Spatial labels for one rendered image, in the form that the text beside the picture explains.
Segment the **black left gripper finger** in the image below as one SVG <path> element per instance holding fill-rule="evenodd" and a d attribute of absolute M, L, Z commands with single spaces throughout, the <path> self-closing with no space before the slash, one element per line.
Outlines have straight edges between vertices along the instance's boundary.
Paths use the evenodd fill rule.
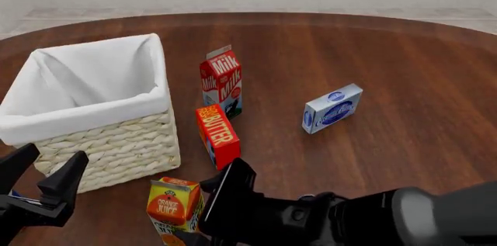
<path fill-rule="evenodd" d="M 89 159 L 84 151 L 78 151 L 55 173 L 38 182 L 40 202 L 46 206 L 67 203 L 75 205 L 79 183 Z"/>
<path fill-rule="evenodd" d="M 36 145 L 29 143 L 0 158 L 0 195 L 8 195 L 27 168 L 40 155 Z"/>

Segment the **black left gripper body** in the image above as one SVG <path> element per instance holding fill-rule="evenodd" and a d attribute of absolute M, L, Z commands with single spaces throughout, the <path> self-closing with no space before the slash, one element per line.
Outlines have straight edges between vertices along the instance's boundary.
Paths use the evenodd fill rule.
<path fill-rule="evenodd" d="M 74 212 L 73 203 L 56 206 L 15 196 L 0 196 L 0 222 L 17 227 L 63 227 Z"/>

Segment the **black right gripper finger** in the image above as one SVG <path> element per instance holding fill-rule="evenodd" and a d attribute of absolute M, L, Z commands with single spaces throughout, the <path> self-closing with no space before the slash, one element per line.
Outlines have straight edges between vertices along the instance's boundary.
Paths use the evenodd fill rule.
<path fill-rule="evenodd" d="M 218 246 L 217 243 L 198 233 L 176 230 L 173 235 L 180 239 L 185 246 Z"/>
<path fill-rule="evenodd" d="M 202 189 L 202 191 L 207 194 L 215 193 L 217 189 L 220 187 L 221 181 L 223 180 L 225 173 L 226 171 L 221 171 L 213 178 L 201 181 L 200 188 Z"/>

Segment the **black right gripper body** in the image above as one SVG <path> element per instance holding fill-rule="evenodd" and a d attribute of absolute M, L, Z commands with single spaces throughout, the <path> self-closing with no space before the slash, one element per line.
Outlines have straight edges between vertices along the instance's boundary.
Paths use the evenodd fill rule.
<path fill-rule="evenodd" d="M 199 220 L 199 229 L 209 236 L 228 236 L 242 222 L 249 197 L 253 195 L 256 173 L 241 158 L 225 166 L 220 187 L 210 194 Z"/>

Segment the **orange juice carton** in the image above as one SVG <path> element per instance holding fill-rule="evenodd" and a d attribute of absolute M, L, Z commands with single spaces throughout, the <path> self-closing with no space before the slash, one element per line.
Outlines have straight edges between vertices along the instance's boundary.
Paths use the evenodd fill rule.
<path fill-rule="evenodd" d="M 146 213 L 164 246 L 186 246 L 175 231 L 195 233 L 204 208 L 198 182 L 164 177 L 151 181 Z"/>

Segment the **white woven basket with liner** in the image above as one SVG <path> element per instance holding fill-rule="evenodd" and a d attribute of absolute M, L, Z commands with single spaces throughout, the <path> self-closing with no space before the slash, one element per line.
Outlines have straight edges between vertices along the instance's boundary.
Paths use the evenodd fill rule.
<path fill-rule="evenodd" d="M 39 150 L 54 174 L 77 151 L 88 192 L 181 164 L 158 35 L 46 47 L 30 54 L 0 103 L 0 140 Z"/>

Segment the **red butter box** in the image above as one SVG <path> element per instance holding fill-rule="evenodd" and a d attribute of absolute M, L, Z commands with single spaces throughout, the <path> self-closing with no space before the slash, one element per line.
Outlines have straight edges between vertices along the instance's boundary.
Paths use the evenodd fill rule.
<path fill-rule="evenodd" d="M 218 104 L 198 108 L 195 114 L 200 138 L 218 171 L 241 157 L 240 140 Z"/>

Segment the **red and white milk carton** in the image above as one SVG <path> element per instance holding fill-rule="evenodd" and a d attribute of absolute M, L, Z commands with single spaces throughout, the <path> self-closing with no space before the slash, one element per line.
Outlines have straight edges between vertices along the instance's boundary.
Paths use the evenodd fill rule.
<path fill-rule="evenodd" d="M 231 120 L 242 113 L 242 66 L 231 45 L 206 54 L 200 64 L 203 104 L 218 104 Z"/>

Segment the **blue-white cream cheese box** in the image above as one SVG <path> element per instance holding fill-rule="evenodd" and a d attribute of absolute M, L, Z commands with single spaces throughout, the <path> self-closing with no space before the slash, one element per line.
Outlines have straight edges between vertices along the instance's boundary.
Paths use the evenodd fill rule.
<path fill-rule="evenodd" d="M 353 115 L 362 93 L 361 87 L 350 84 L 306 103 L 303 129 L 313 134 Z"/>

